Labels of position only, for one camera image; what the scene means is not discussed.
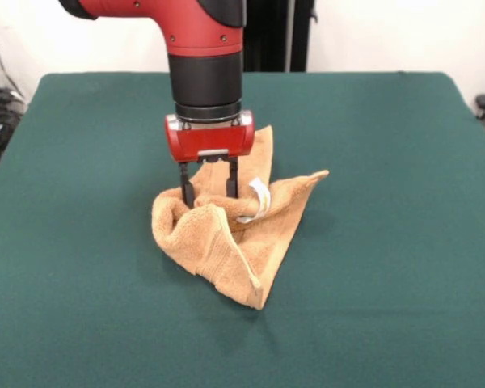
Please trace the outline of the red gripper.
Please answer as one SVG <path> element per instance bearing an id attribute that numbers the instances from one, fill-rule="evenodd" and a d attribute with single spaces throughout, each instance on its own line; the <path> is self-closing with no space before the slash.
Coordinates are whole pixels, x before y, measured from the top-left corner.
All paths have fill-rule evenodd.
<path id="1" fill-rule="evenodd" d="M 165 117 L 165 133 L 172 158 L 179 162 L 183 202 L 194 206 L 195 192 L 189 180 L 188 162 L 209 158 L 230 158 L 226 195 L 238 198 L 238 159 L 248 155 L 255 138 L 251 111 L 243 110 L 233 120 L 217 123 L 194 123 L 181 120 L 176 114 Z"/>

